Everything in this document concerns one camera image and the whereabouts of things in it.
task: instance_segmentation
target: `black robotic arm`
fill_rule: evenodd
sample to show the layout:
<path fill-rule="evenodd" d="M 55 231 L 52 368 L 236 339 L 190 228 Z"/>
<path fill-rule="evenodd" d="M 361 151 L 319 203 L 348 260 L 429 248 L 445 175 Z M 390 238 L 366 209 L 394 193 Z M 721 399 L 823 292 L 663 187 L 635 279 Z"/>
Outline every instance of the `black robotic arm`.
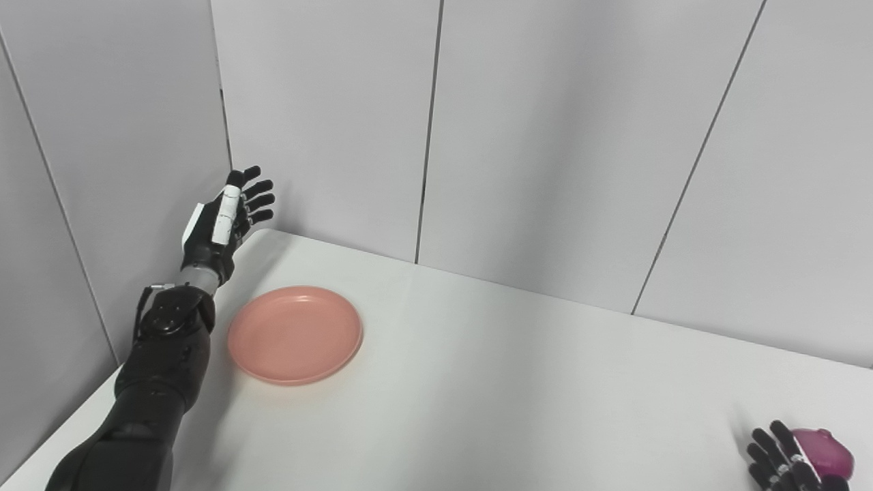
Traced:
<path fill-rule="evenodd" d="M 182 415 L 197 401 L 215 325 L 212 295 L 233 274 L 251 226 L 272 218 L 272 182 L 244 186 L 260 168 L 234 170 L 221 194 L 198 205 L 182 239 L 175 282 L 143 291 L 134 345 L 115 381 L 115 403 L 97 431 L 55 468 L 46 491 L 167 491 Z M 148 297 L 157 291 L 142 315 Z"/>

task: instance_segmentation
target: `black finger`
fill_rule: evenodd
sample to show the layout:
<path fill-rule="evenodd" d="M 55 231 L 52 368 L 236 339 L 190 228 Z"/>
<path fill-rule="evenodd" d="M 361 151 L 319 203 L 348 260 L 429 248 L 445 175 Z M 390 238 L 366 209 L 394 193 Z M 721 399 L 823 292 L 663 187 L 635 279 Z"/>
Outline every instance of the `black finger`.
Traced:
<path fill-rule="evenodd" d="M 782 450 L 785 451 L 785 455 L 789 460 L 795 460 L 795 455 L 800 459 L 803 458 L 801 448 L 797 445 L 797 440 L 794 439 L 794 434 L 791 433 L 791 430 L 784 423 L 778 419 L 775 420 L 770 424 L 770 431 L 773 432 L 773 436 L 779 441 Z"/>
<path fill-rule="evenodd" d="M 821 491 L 849 491 L 849 484 L 838 475 L 826 475 L 821 478 Z"/>
<path fill-rule="evenodd" d="M 250 180 L 254 179 L 257 176 L 261 175 L 261 168 L 257 165 L 252 165 L 250 168 L 243 171 L 243 177 L 245 177 L 245 181 L 248 183 Z"/>
<path fill-rule="evenodd" d="M 794 480 L 794 475 L 790 472 L 784 473 L 779 477 L 779 483 L 782 485 L 782 489 L 785 491 L 800 491 L 797 487 L 797 481 Z"/>
<path fill-rule="evenodd" d="M 245 195 L 245 199 L 252 199 L 253 197 L 261 194 L 262 192 L 267 192 L 272 189 L 272 181 L 267 179 L 265 181 L 259 181 L 254 183 L 249 189 L 244 190 L 243 194 Z"/>
<path fill-rule="evenodd" d="M 770 474 L 776 474 L 776 467 L 773 466 L 773 462 L 766 456 L 766 452 L 764 449 L 758 446 L 757 443 L 750 443 L 749 446 L 746 447 L 746 453 L 752 457 L 752 460 L 755 461 L 762 469 L 769 472 Z"/>
<path fill-rule="evenodd" d="M 265 220 L 269 220 L 270 218 L 272 218 L 272 215 L 273 215 L 272 210 L 255 211 L 249 217 L 249 222 L 252 225 L 254 225 L 254 224 L 263 222 Z"/>
<path fill-rule="evenodd" d="M 769 478 L 770 474 L 764 472 L 764 469 L 762 469 L 757 462 L 749 465 L 749 474 L 752 475 L 752 479 L 758 483 L 758 486 L 761 486 L 761 489 L 770 488 L 770 485 L 772 484 Z"/>
<path fill-rule="evenodd" d="M 251 201 L 246 201 L 245 206 L 249 209 L 249 211 L 255 211 L 262 206 L 266 206 L 268 204 L 273 204 L 276 202 L 276 196 L 272 193 L 262 194 Z"/>
<path fill-rule="evenodd" d="M 816 476 L 812 466 L 810 466 L 808 463 L 795 462 L 791 466 L 791 474 L 794 474 L 794 479 L 797 481 L 798 488 L 807 489 L 808 491 L 818 490 L 818 477 Z"/>
<path fill-rule="evenodd" d="M 243 173 L 239 170 L 232 170 L 230 174 L 227 175 L 227 184 L 238 188 L 245 186 L 245 177 L 243 177 Z"/>
<path fill-rule="evenodd" d="M 767 434 L 767 432 L 760 428 L 755 428 L 752 432 L 752 438 L 761 448 L 764 449 L 764 452 L 766 452 L 770 461 L 773 462 L 773 466 L 776 467 L 779 474 L 783 474 L 788 470 L 788 463 L 785 460 L 785 456 L 782 455 L 779 446 L 776 445 L 776 442 Z"/>
<path fill-rule="evenodd" d="M 238 220 L 237 226 L 233 227 L 233 232 L 237 234 L 240 239 L 245 237 L 245 234 L 249 233 L 249 230 L 251 230 L 249 220 Z"/>

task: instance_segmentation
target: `pink object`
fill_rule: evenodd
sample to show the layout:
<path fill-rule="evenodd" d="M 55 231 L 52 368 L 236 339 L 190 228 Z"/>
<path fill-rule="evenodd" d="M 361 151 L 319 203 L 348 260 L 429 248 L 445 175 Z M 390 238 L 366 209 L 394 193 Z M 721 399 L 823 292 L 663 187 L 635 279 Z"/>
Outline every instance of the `pink object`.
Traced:
<path fill-rule="evenodd" d="M 801 428 L 793 433 L 819 475 L 835 474 L 846 480 L 852 477 L 855 457 L 828 430 Z"/>
<path fill-rule="evenodd" d="M 361 346 L 361 318 L 346 299 L 318 287 L 263 294 L 230 324 L 230 357 L 271 384 L 310 384 L 341 369 Z"/>

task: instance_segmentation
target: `white table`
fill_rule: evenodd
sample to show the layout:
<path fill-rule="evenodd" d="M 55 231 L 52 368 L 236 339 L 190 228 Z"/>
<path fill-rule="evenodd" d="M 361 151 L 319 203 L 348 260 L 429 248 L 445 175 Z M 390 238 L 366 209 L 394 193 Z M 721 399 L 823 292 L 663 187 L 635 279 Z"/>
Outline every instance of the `white table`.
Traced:
<path fill-rule="evenodd" d="M 316 285 L 364 322 L 322 382 L 236 370 L 251 298 Z M 203 393 L 175 446 L 179 491 L 753 489 L 756 425 L 826 427 L 873 489 L 873 371 L 261 231 L 217 295 Z M 114 376 L 0 488 L 44 489 L 113 402 Z"/>

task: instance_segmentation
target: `pink plate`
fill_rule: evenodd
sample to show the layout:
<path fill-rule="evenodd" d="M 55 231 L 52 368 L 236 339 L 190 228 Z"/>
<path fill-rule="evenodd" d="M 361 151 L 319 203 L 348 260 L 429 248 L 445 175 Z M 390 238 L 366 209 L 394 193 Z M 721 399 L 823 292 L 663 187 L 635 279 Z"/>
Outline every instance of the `pink plate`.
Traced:
<path fill-rule="evenodd" d="M 341 369 L 361 346 L 361 318 L 346 299 L 318 287 L 273 290 L 230 324 L 230 357 L 271 384 L 310 384 Z"/>

